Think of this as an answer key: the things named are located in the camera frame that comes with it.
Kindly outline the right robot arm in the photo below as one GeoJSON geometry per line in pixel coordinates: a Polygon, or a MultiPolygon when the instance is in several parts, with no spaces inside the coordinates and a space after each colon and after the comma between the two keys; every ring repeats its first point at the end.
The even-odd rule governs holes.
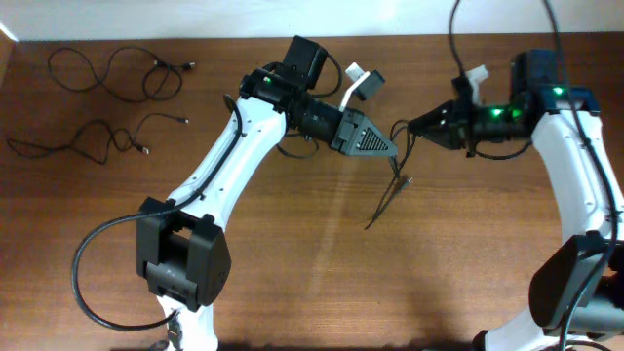
{"type": "Polygon", "coordinates": [[[409,122],[409,132],[477,153],[482,141],[527,139],[541,157],[562,223],[561,247],[533,275],[528,306],[481,331],[475,350],[563,350],[623,333],[623,195],[605,153],[600,108],[566,86],[550,50],[518,54],[506,104],[478,105],[470,75],[455,99],[409,122]]]}

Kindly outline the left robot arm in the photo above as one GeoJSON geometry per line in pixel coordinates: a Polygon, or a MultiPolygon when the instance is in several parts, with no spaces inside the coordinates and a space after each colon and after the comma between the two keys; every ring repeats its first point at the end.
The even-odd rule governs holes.
{"type": "Polygon", "coordinates": [[[225,230],[234,206],[264,157],[296,130],[345,156],[394,156],[397,146],[361,111],[385,80],[352,63],[340,76],[352,85],[338,106],[311,94],[329,53],[295,36],[280,62],[246,75],[231,120],[193,174],[164,201],[147,198],[136,223],[136,273],[166,315],[167,340],[156,350],[216,350],[213,304],[232,261],[225,230]]]}

